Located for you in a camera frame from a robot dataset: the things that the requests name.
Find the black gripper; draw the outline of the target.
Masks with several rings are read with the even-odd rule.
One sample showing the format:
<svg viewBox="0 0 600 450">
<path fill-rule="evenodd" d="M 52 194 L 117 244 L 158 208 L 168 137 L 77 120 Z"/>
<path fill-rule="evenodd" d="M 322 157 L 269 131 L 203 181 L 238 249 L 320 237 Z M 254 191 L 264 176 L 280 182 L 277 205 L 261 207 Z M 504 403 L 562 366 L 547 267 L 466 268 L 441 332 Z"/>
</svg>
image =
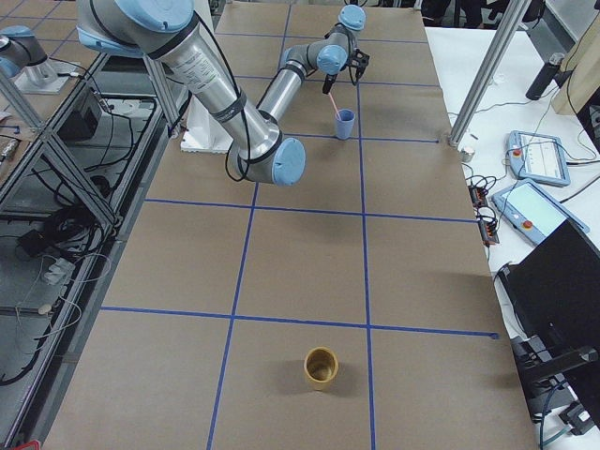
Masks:
<svg viewBox="0 0 600 450">
<path fill-rule="evenodd" d="M 330 91 L 331 91 L 331 89 L 333 87 L 333 84 L 337 80 L 337 77 L 338 77 L 337 73 L 336 74 L 327 74 L 325 76 L 325 80 L 324 80 L 323 86 L 322 86 L 322 92 L 324 94 L 329 94 L 330 93 Z"/>
</svg>

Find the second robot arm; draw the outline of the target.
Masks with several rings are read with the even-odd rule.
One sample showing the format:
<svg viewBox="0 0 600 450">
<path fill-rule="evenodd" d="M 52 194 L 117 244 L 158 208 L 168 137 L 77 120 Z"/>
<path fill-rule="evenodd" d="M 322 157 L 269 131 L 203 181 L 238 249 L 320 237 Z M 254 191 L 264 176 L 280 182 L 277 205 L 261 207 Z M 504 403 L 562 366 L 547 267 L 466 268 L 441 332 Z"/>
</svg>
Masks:
<svg viewBox="0 0 600 450">
<path fill-rule="evenodd" d="M 1 71 L 24 94 L 57 95 L 67 82 L 33 31 L 24 25 L 1 30 Z"/>
</svg>

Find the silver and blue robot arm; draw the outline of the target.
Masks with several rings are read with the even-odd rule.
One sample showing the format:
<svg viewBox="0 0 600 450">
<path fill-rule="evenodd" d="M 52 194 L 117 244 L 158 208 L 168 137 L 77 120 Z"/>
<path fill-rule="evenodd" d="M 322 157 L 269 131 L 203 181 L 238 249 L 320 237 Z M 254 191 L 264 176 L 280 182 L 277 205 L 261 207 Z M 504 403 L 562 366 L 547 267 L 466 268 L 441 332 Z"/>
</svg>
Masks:
<svg viewBox="0 0 600 450">
<path fill-rule="evenodd" d="M 356 77 L 368 66 L 357 38 L 365 27 L 362 7 L 346 5 L 322 40 L 288 49 L 261 101 L 253 104 L 191 1 L 79 1 L 81 44 L 99 53 L 144 56 L 166 65 L 232 138 L 226 168 L 239 181 L 290 186 L 306 166 L 304 145 L 287 137 L 279 120 L 304 80 L 315 71 L 330 91 L 338 74 Z"/>
</svg>

